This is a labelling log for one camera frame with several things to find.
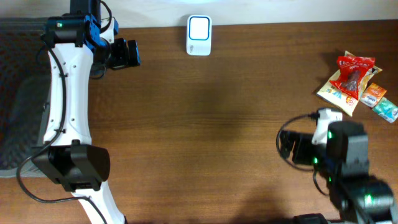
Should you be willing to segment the pale yellow snack bag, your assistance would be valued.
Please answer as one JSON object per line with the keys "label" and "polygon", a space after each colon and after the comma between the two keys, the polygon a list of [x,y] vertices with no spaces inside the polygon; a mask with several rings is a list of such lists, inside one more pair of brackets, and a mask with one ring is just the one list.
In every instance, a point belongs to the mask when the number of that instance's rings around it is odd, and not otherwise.
{"label": "pale yellow snack bag", "polygon": [[[345,52],[344,56],[358,57],[358,56],[351,54],[348,51]],[[368,73],[363,78],[362,83],[360,84],[359,99],[361,98],[361,95],[365,91],[370,79],[372,79],[373,76],[380,73],[381,71],[382,71],[382,69],[375,66],[375,64],[374,64],[373,68],[368,71]],[[359,99],[356,100],[355,98],[347,95],[346,93],[343,93],[342,91],[340,91],[339,89],[337,89],[330,83],[330,80],[336,80],[338,78],[339,74],[340,74],[340,71],[338,68],[338,70],[318,90],[316,95],[323,98],[325,101],[333,104],[334,106],[338,107],[344,113],[346,113],[348,116],[352,116],[355,108],[357,107],[357,105],[359,103]]]}

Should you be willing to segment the small orange white carton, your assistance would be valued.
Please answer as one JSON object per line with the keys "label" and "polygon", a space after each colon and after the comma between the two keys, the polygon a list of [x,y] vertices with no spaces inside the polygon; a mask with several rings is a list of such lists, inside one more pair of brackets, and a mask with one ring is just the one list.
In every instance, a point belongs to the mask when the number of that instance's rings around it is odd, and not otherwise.
{"label": "small orange white carton", "polygon": [[372,83],[365,89],[359,100],[366,106],[373,108],[380,102],[386,93],[386,89],[375,83]]}

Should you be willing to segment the teal tissue pack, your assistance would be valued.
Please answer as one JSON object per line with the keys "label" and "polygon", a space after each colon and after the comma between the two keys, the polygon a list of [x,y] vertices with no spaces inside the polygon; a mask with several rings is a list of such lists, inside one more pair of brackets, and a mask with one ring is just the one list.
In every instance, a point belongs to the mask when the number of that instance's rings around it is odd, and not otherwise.
{"label": "teal tissue pack", "polygon": [[385,97],[382,97],[372,110],[389,123],[397,119],[397,106]]}

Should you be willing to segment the orange snack bag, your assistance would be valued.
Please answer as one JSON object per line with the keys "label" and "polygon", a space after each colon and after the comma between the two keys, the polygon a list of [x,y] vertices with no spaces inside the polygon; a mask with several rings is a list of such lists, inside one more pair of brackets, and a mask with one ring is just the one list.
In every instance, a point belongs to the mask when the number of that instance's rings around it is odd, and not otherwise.
{"label": "orange snack bag", "polygon": [[340,74],[336,80],[330,80],[330,83],[358,100],[360,84],[368,71],[373,68],[375,61],[376,59],[372,57],[339,56],[336,63]]}

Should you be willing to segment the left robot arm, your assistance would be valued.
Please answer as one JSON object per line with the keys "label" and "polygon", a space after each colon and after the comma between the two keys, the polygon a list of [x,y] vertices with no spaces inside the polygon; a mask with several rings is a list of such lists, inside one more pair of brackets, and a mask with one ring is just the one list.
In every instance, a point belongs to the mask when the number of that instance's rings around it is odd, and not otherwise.
{"label": "left robot arm", "polygon": [[109,69],[137,67],[141,59],[135,40],[118,38],[117,20],[102,20],[106,6],[104,1],[72,1],[68,13],[45,24],[50,107],[44,144],[30,160],[81,203],[92,223],[126,223],[108,184],[109,152],[92,143],[88,84]]}

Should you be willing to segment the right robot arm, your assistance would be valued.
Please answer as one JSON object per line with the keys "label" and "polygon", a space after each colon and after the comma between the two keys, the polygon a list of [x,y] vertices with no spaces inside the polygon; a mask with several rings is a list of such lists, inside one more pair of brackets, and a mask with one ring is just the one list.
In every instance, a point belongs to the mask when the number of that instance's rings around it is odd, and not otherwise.
{"label": "right robot arm", "polygon": [[335,121],[326,129],[326,144],[314,145],[312,135],[281,129],[282,157],[313,166],[326,179],[340,223],[397,223],[397,203],[387,182],[369,173],[368,135],[360,123]]}

